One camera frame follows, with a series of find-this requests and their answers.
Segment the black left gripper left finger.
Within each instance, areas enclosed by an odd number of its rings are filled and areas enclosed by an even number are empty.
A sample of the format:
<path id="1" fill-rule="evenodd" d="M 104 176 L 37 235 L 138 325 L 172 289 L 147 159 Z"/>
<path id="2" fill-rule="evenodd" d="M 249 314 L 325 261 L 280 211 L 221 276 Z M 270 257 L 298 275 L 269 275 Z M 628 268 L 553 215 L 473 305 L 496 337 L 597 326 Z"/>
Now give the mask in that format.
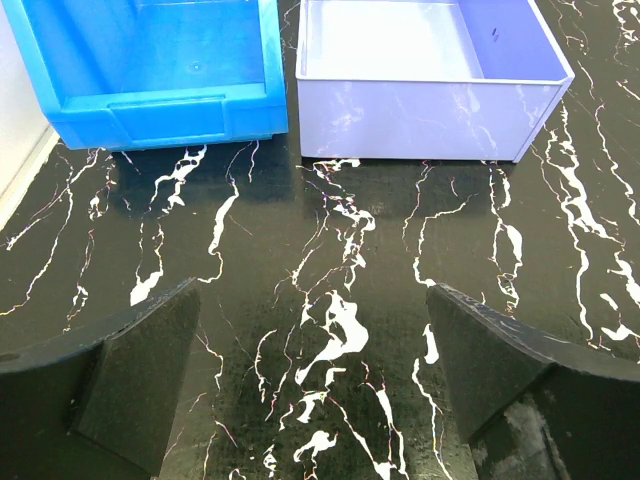
<path id="1" fill-rule="evenodd" d="M 1 355 L 4 479 L 159 476 L 197 330 L 189 278 Z"/>

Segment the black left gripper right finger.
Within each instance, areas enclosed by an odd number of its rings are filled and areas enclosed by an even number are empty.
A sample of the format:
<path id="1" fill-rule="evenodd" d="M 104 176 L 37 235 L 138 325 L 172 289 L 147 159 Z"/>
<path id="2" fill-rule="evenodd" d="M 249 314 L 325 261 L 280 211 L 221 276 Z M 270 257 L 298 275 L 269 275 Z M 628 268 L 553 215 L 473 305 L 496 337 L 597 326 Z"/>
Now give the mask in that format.
<path id="1" fill-rule="evenodd" d="M 426 300 L 481 479 L 636 479 L 639 367 L 436 284 Z"/>

